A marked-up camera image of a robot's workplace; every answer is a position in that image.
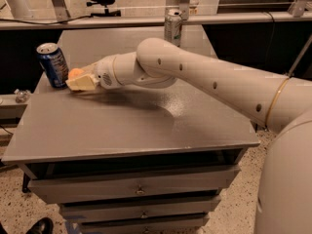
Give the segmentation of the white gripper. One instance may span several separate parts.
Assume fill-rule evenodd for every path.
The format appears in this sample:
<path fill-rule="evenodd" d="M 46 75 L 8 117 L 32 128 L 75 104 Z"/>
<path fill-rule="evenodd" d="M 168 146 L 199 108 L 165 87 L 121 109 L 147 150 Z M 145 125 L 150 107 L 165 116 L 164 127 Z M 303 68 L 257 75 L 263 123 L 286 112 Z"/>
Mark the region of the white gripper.
<path fill-rule="evenodd" d="M 99 81 L 99 84 L 107 90 L 116 89 L 117 80 L 113 70 L 114 60 L 115 56 L 109 56 L 82 67 L 82 76 L 68 79 L 66 81 L 67 87 L 71 91 L 92 91 L 98 86 Z"/>

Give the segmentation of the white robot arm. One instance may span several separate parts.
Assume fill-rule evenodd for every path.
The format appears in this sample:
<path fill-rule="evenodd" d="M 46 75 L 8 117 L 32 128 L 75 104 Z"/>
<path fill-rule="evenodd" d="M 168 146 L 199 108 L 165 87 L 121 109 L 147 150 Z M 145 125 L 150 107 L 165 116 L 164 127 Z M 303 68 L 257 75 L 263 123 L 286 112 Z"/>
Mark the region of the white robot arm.
<path fill-rule="evenodd" d="M 312 234 L 312 82 L 184 51 L 159 38 L 69 72 L 72 91 L 183 80 L 276 133 L 264 161 L 254 234 Z"/>

